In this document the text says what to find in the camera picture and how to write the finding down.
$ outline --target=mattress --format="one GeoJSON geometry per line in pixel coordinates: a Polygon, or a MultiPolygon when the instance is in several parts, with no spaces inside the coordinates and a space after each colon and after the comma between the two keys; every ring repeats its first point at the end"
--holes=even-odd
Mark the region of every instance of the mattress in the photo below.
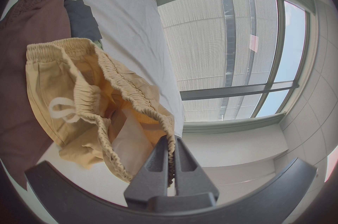
{"type": "MultiPolygon", "coordinates": [[[[3,16],[17,0],[10,0],[3,16]]],[[[105,52],[130,70],[159,88],[159,102],[175,117],[175,135],[182,136],[184,108],[170,60],[167,41],[156,0],[83,0],[92,9],[105,52]]],[[[85,170],[58,156],[52,144],[40,161],[48,160],[68,179],[85,190],[111,202],[125,205],[123,191],[127,184],[113,176],[104,163],[85,170]]],[[[12,180],[23,200],[34,212],[47,213],[32,190],[21,191],[12,180]]],[[[53,223],[50,216],[44,221],[53,223]]]]}

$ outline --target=maroon garment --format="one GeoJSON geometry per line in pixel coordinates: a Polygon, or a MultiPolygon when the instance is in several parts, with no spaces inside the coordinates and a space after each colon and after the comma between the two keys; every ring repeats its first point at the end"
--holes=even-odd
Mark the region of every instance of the maroon garment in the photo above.
{"type": "Polygon", "coordinates": [[[27,45],[70,37],[64,0],[19,0],[0,21],[0,159],[25,189],[24,171],[33,167],[53,142],[28,101],[27,45]]]}

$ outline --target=window pane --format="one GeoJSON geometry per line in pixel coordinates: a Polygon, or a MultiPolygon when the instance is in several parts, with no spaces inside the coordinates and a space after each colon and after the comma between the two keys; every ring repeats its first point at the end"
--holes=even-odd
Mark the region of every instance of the window pane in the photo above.
{"type": "Polygon", "coordinates": [[[294,80],[302,59],[305,40],[305,11],[289,2],[285,5],[285,39],[274,82],[294,80]]]}
{"type": "Polygon", "coordinates": [[[183,101],[187,122],[250,118],[262,94],[183,101]]]}
{"type": "Polygon", "coordinates": [[[289,90],[270,92],[256,117],[263,117],[275,114],[283,103],[289,90]]]}
{"type": "Polygon", "coordinates": [[[180,91],[266,83],[276,0],[175,0],[158,11],[180,91]]]}

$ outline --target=dark gray garment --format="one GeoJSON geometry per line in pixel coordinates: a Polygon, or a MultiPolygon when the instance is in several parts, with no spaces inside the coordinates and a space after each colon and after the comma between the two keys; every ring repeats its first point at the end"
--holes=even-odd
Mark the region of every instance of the dark gray garment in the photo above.
{"type": "Polygon", "coordinates": [[[64,7],[68,13],[72,37],[87,38],[93,42],[102,39],[92,10],[83,0],[65,0],[64,7]]]}

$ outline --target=window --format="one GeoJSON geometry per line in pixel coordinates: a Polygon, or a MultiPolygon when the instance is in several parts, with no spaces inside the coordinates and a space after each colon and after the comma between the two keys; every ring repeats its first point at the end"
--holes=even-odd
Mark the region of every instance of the window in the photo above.
{"type": "Polygon", "coordinates": [[[293,4],[175,0],[158,11],[186,121],[274,114],[298,86],[306,13],[293,4]]]}

